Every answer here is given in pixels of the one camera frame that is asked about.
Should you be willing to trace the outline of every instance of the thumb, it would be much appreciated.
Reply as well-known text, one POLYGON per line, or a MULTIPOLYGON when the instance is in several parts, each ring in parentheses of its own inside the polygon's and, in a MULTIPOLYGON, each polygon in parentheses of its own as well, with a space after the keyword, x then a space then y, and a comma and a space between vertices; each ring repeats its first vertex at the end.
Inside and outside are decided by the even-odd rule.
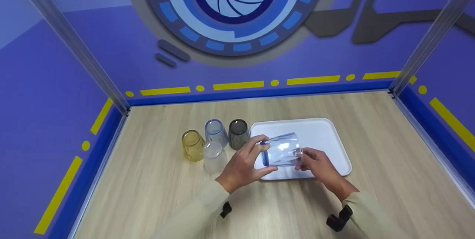
POLYGON ((277 168, 277 167, 260 168, 260 169, 256 170, 255 177, 257 178, 257 180, 259 180, 263 176, 266 176, 267 174, 269 174, 271 172, 277 171, 278 169, 279 168, 277 168))

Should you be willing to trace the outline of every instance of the white tray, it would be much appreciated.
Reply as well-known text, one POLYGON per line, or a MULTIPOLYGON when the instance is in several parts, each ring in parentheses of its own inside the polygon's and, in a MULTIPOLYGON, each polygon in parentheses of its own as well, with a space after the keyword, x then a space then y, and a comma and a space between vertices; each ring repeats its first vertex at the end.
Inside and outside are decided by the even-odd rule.
MULTIPOLYGON (((333 123, 326 118, 293 119, 257 122, 251 126, 251 136, 264 134, 269 138, 295 132, 302 148, 311 147, 324 151, 336 170, 346 176, 351 163, 333 123)), ((260 156, 254 168, 263 168, 260 156)), ((263 176, 262 180, 289 180, 313 178, 310 171, 296 171, 294 167, 279 167, 278 171, 263 176)))

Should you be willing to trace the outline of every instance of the tabletop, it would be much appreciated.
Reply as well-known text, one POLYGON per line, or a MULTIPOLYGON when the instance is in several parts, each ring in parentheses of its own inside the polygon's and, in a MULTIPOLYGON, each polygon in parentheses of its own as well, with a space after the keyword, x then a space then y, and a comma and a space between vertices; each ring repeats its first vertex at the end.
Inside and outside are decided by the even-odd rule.
MULTIPOLYGON (((413 238, 472 238, 475 210, 385 92, 246 99, 133 107, 93 193, 76 238, 147 239, 215 175, 185 160, 181 135, 226 126, 326 117, 353 165, 347 179, 365 190, 413 238)), ((229 157, 234 151, 227 146, 229 157)), ((258 181, 229 197, 232 212, 197 238, 364 238, 352 222, 326 226, 341 204, 314 179, 258 181)))

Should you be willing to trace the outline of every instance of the beige sleeve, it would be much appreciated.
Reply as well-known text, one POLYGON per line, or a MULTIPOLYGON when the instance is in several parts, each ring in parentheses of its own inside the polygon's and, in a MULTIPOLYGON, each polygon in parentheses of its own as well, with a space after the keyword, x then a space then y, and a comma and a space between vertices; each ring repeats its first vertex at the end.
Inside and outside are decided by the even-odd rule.
POLYGON ((193 202, 170 219, 153 239, 192 239, 202 231, 212 217, 222 212, 229 193, 215 180, 208 183, 193 202))
POLYGON ((409 238, 368 193, 352 193, 343 201, 345 205, 351 207, 351 220, 369 239, 409 238))

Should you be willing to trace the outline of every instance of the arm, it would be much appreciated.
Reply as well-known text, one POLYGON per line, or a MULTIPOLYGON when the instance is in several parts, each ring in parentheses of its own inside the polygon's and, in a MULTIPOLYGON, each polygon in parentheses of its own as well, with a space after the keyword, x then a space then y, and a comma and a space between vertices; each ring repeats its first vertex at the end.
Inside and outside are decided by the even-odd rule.
POLYGON ((351 193, 343 201, 343 206, 345 205, 351 207, 351 220, 368 238, 409 238, 368 193, 351 193))
POLYGON ((192 239, 202 231, 208 222, 217 217, 229 195, 263 176, 276 171, 276 167, 254 169, 254 162, 267 145, 256 144, 269 138, 260 135, 252 137, 229 160, 224 171, 208 183, 193 202, 168 221, 152 239, 192 239))
POLYGON ((353 211, 351 220, 369 239, 409 238, 397 224, 382 210, 377 202, 365 192, 360 192, 353 184, 343 178, 331 164, 325 152, 304 148, 302 165, 296 170, 310 170, 315 178, 334 193, 353 211))
POLYGON ((192 239, 209 220, 217 217, 227 201, 229 193, 215 180, 208 183, 195 200, 173 217, 152 238, 192 239))

